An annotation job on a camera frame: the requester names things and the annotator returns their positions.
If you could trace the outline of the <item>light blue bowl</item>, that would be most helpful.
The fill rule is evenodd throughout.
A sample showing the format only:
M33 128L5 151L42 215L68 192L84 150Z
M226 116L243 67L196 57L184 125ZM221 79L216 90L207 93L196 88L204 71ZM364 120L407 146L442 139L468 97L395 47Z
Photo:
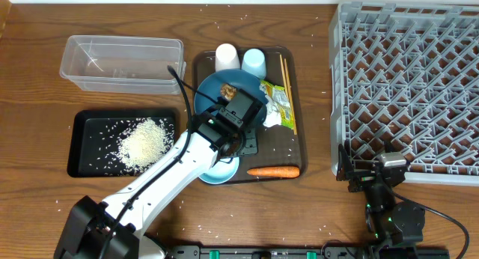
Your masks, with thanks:
M199 176L199 179L208 184L222 184L229 181L237 172L240 158L220 159L211 169Z

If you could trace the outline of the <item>brown food scrap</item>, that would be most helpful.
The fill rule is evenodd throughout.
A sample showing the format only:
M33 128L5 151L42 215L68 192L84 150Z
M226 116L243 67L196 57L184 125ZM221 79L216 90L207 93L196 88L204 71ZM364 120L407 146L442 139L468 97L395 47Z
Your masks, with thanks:
M220 95L223 99L230 102L237 94L238 89L227 83L223 83L220 87Z

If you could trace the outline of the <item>white rice pile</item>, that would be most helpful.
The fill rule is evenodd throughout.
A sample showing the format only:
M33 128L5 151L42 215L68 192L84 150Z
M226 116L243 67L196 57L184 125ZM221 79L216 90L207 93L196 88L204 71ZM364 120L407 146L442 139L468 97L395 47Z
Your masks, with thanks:
M138 176L174 143L171 118L107 118L88 136L86 168L95 176Z

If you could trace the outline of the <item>dark blue plate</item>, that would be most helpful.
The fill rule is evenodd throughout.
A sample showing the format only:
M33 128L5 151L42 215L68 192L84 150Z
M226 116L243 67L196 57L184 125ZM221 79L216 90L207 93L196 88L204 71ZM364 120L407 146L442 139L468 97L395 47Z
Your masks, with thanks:
M253 97L259 99L265 105L267 99L265 93L260 90L260 81L255 76L243 70L221 70L208 76L198 87L195 95L195 114L206 111L209 107L220 105L226 107L229 103L220 95L220 87L223 83L242 89ZM246 127L244 130L259 128L263 122L256 127Z

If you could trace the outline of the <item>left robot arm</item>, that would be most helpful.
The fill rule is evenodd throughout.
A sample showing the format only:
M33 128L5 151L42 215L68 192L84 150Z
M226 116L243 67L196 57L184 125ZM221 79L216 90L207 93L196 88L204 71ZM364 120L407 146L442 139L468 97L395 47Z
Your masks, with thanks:
M164 248L145 231L194 179L221 158L239 156L265 115L265 109L222 106L189 114L177 143L140 177L100 203L85 196L73 206L55 258L164 258Z

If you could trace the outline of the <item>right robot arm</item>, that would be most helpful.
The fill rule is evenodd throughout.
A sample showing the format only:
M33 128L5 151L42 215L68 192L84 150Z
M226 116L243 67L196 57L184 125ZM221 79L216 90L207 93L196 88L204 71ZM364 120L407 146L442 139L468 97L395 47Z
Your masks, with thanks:
M415 244L423 240L425 211L416 204L396 202L392 189L405 180L408 161L387 143L379 161L369 169L355 169L342 144L338 145L337 181L347 181L349 192L363 192L365 219L375 240L357 250L355 258L417 258Z

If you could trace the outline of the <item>orange carrot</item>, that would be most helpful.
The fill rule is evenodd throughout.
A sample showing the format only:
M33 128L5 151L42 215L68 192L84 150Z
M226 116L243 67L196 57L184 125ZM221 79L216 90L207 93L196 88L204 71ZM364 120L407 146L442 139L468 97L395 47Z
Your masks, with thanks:
M270 166L262 168L251 168L247 174L256 177L283 177L295 178L300 175L300 170L296 166Z

